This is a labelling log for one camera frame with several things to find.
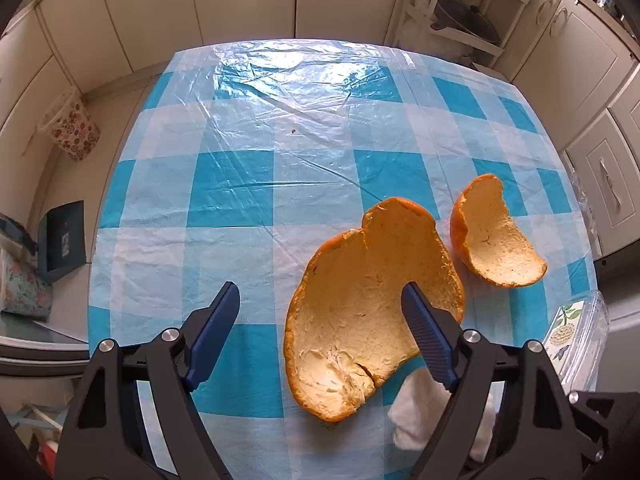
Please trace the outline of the floral lined trash bin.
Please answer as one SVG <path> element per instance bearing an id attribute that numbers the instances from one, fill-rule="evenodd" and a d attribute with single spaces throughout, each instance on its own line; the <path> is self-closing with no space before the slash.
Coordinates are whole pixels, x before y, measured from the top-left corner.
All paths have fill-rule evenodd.
<path id="1" fill-rule="evenodd" d="M 46 320 L 52 309 L 52 286 L 43 281 L 28 264 L 1 249 L 2 312 Z"/>

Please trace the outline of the white tissue under peel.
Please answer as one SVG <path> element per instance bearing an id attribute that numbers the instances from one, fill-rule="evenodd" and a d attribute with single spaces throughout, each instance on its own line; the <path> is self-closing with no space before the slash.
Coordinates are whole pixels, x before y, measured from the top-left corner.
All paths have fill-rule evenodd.
<path id="1" fill-rule="evenodd" d="M 402 383 L 388 412 L 388 418 L 394 425 L 394 445 L 406 451 L 422 451 L 434 434 L 450 396 L 442 384 L 434 381 L 426 367 L 412 372 Z M 472 460 L 484 462 L 495 421 L 494 398 L 488 394 L 470 451 Z"/>

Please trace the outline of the clear plastic food tray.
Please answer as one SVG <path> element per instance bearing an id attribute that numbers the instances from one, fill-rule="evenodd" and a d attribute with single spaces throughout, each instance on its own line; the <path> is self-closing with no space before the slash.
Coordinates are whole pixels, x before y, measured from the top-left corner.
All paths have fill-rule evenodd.
<path id="1" fill-rule="evenodd" d="M 608 307 L 598 290 L 576 295 L 556 310 L 544 348 L 566 394 L 596 388 L 609 329 Z"/>

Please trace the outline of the small orange peel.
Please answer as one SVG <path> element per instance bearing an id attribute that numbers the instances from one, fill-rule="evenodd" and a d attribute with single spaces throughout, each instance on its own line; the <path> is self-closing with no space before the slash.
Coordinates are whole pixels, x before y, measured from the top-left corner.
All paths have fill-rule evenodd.
<path id="1" fill-rule="evenodd" d="M 450 242 L 458 258 L 491 285 L 519 288 L 538 283 L 548 264 L 518 228 L 494 174 L 475 178 L 454 202 Z"/>

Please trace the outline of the large orange peel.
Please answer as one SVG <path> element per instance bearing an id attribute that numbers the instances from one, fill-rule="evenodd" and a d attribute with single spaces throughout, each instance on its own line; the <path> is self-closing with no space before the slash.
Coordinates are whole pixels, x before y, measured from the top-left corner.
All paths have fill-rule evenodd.
<path id="1" fill-rule="evenodd" d="M 288 306 L 283 336 L 288 385 L 303 410 L 340 422 L 418 355 L 401 312 L 410 282 L 433 307 L 462 320 L 462 281 L 434 218 L 411 200 L 383 200 L 360 228 L 318 248 Z"/>

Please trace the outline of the blue checkered tablecloth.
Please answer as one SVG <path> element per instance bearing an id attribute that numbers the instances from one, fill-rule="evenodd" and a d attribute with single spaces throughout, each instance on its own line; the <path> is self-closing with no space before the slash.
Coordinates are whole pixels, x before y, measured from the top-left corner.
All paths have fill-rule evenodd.
<path id="1" fill-rule="evenodd" d="M 326 40 L 217 44 L 174 55 L 140 110 L 106 193 L 88 300 L 92 344 L 136 344 L 238 285 L 238 319 L 194 401 L 237 479 L 402 479 L 416 454 L 387 413 L 406 363 L 358 413 L 326 426 L 293 400 L 282 339 L 314 252 L 398 196 L 441 237 L 461 191 L 495 174 L 547 261 L 525 288 L 467 270 L 464 322 L 489 340 L 540 339 L 597 285 L 570 179 L 512 84 L 438 58 Z"/>

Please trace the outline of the white drawer cabinet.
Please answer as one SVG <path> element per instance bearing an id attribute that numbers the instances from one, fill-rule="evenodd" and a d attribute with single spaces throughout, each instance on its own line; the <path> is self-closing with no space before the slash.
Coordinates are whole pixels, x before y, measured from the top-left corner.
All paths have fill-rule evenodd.
<path id="1" fill-rule="evenodd" d="M 577 174 L 605 257 L 639 238 L 639 159 L 615 107 L 639 63 L 580 0 L 529 0 L 495 69 Z"/>

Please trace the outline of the white shelf rack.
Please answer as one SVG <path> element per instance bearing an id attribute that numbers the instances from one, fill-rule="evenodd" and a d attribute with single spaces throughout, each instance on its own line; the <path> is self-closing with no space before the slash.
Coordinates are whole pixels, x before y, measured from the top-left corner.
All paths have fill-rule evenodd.
<path id="1" fill-rule="evenodd" d="M 396 0 L 384 44 L 489 73 L 532 0 Z"/>

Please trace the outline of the black pan on shelf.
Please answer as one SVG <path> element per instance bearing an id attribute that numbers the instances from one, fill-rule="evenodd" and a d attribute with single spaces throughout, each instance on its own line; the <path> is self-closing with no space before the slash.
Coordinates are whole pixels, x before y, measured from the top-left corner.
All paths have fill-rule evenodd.
<path id="1" fill-rule="evenodd" d="M 480 37 L 498 46 L 500 37 L 493 24 L 480 13 L 477 6 L 463 0 L 438 0 L 435 8 L 434 30 L 453 28 Z"/>

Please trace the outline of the white lower cabinets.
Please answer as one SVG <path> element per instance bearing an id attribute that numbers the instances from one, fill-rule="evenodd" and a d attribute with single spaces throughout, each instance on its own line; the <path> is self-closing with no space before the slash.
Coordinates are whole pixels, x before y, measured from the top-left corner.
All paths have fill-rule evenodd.
<path id="1" fill-rule="evenodd" d="M 267 38 L 331 38 L 379 44 L 396 0 L 25 0 L 1 32 L 1 209 L 26 221 L 44 191 L 96 200 L 140 91 L 90 110 L 102 136 L 79 165 L 63 162 L 37 131 L 66 88 L 89 93 L 149 77 L 178 51 Z"/>

